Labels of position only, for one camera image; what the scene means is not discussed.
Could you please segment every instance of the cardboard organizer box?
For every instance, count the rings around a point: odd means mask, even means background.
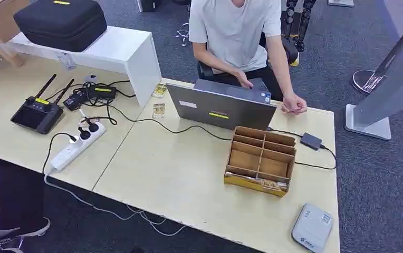
[[[236,127],[224,182],[283,197],[295,163],[295,138]]]

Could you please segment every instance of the portable hard drive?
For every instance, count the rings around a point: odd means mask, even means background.
[[[306,203],[292,230],[292,238],[314,253],[321,253],[332,229],[333,218],[320,208]]]

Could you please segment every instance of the white cable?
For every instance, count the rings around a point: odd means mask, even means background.
[[[174,236],[174,235],[180,233],[184,228],[187,227],[187,225],[183,225],[183,226],[182,226],[180,229],[178,229],[177,232],[175,232],[175,233],[163,233],[163,232],[159,231],[159,230],[155,227],[155,225],[154,225],[153,223],[150,223],[150,225],[153,227],[153,229],[154,229],[156,232],[162,234],[163,236]]]
[[[86,118],[87,116],[85,116],[85,113],[83,113],[83,110],[81,108],[79,108],[79,112],[82,115],[82,117]]]
[[[153,221],[149,220],[149,218],[146,216],[145,213],[140,213],[140,215],[141,215],[141,217],[142,217],[144,220],[146,220],[146,221],[148,221],[149,223],[154,224],[154,225],[161,225],[161,224],[163,224],[163,223],[167,220],[167,218],[163,217],[162,222],[153,222]]]
[[[164,218],[164,217],[163,217],[164,220],[162,220],[161,222],[153,222],[153,221],[150,221],[150,220],[147,218],[146,214],[144,213],[144,210],[134,211],[134,210],[131,209],[130,206],[127,205],[127,204],[126,204],[127,208],[130,209],[130,211],[133,212],[133,214],[130,215],[129,217],[127,217],[127,218],[123,218],[123,217],[119,216],[118,214],[116,214],[115,212],[98,208],[98,207],[96,207],[95,205],[90,204],[90,203],[86,202],[85,200],[79,198],[76,194],[74,194],[74,192],[72,192],[72,191],[70,191],[70,190],[67,190],[67,189],[65,189],[65,188],[62,188],[62,187],[60,187],[60,186],[56,186],[55,184],[52,184],[52,183],[48,182],[47,178],[48,178],[48,176],[49,176],[49,174],[50,174],[51,172],[52,172],[52,171],[50,171],[50,172],[48,172],[47,174],[45,174],[45,178],[44,178],[44,181],[45,181],[45,183],[46,183],[48,186],[51,186],[51,187],[57,188],[57,189],[59,189],[59,190],[68,192],[68,193],[71,194],[73,197],[75,197],[78,201],[84,203],[84,204],[87,205],[87,206],[90,206],[90,207],[94,208],[94,209],[97,210],[97,211],[102,211],[102,212],[110,213],[110,214],[112,214],[112,215],[118,217],[118,218],[121,219],[121,220],[128,220],[128,219],[132,218],[133,216],[135,216],[135,215],[137,215],[137,214],[140,214],[141,217],[142,217],[145,221],[149,222],[149,224],[153,227],[153,229],[154,229],[156,232],[160,233],[160,234],[163,235],[163,236],[174,236],[174,235],[180,233],[185,227],[187,227],[187,225],[183,225],[183,226],[182,226],[180,229],[178,229],[175,233],[163,233],[163,232],[159,231],[159,230],[155,227],[155,225],[161,225],[161,224],[163,224],[163,223],[167,220],[167,218]]]
[[[85,200],[79,198],[79,197],[78,197],[76,194],[74,194],[72,191],[67,190],[67,189],[65,189],[65,188],[62,188],[62,187],[60,187],[60,186],[56,186],[55,184],[49,183],[49,182],[47,181],[47,178],[48,178],[49,174],[50,174],[50,172],[49,172],[48,174],[46,174],[46,175],[45,175],[45,178],[44,178],[44,181],[45,181],[45,183],[46,183],[48,186],[51,186],[51,187],[57,188],[57,189],[59,189],[59,190],[68,192],[68,193],[71,194],[73,197],[75,197],[78,201],[84,203],[85,205],[88,205],[88,206],[94,208],[94,209],[97,210],[97,211],[102,211],[102,212],[111,213],[112,215],[118,217],[118,218],[121,219],[121,220],[128,220],[128,219],[132,218],[133,216],[135,216],[136,214],[138,214],[137,212],[134,212],[134,213],[133,213],[132,215],[130,215],[129,217],[123,218],[123,217],[117,215],[116,213],[114,213],[114,212],[112,212],[112,211],[98,208],[98,207],[96,207],[95,205],[90,204],[90,203],[86,202]]]

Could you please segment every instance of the black carrying case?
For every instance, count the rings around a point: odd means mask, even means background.
[[[93,0],[38,0],[14,15],[32,43],[82,52],[107,30],[101,6]]]

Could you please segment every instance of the white t-shirt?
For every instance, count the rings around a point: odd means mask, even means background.
[[[192,0],[189,40],[208,43],[218,59],[244,72],[267,65],[267,51],[259,45],[262,32],[281,34],[281,0],[245,0],[240,8],[231,0]]]

